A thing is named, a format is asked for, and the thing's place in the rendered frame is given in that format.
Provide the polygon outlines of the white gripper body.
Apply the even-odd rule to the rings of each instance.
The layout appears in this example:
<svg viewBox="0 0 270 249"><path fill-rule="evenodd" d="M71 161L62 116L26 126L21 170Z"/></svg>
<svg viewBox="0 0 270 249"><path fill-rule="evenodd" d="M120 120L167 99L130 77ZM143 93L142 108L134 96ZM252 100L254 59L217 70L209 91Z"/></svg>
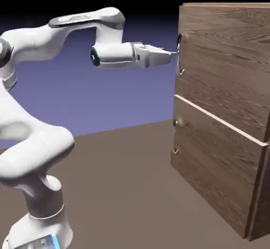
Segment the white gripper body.
<svg viewBox="0 0 270 249"><path fill-rule="evenodd" d="M144 63L146 68L150 66L168 64L171 60L171 52L152 45L146 45L146 54L147 55Z"/></svg>

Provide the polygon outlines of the long curved metal handle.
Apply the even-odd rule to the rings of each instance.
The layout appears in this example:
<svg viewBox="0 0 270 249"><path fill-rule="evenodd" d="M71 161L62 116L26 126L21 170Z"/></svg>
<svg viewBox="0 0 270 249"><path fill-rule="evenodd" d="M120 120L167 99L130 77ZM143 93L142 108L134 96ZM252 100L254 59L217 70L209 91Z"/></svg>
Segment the long curved metal handle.
<svg viewBox="0 0 270 249"><path fill-rule="evenodd" d="M183 34L180 33L178 35L178 39L177 39L177 70L178 70L179 75L182 75L185 72L185 69L180 68L181 40L182 40L182 37L183 37Z"/></svg>

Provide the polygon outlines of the large wooden cabinet door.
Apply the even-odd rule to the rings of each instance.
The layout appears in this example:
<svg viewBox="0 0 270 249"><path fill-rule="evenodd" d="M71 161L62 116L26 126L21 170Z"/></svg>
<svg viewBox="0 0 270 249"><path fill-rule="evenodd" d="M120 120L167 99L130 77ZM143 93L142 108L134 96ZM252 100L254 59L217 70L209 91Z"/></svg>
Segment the large wooden cabinet door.
<svg viewBox="0 0 270 249"><path fill-rule="evenodd" d="M176 93L270 141L270 3L187 3Z"/></svg>

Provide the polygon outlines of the small wooden cabinet door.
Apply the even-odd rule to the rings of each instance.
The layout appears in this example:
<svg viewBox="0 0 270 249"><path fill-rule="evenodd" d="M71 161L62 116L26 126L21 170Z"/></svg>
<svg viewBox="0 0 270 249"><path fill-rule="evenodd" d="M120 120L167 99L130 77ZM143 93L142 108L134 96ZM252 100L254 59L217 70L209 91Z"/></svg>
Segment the small wooden cabinet door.
<svg viewBox="0 0 270 249"><path fill-rule="evenodd" d="M270 146L180 95L172 166L249 241L270 234Z"/></svg>

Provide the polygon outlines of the wooden cabinet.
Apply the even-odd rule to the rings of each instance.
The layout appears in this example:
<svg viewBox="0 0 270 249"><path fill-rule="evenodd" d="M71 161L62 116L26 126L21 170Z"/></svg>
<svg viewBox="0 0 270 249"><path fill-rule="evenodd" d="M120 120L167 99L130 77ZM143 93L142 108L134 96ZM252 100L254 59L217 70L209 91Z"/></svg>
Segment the wooden cabinet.
<svg viewBox="0 0 270 249"><path fill-rule="evenodd" d="M171 164L249 241L270 234L270 3L179 11Z"/></svg>

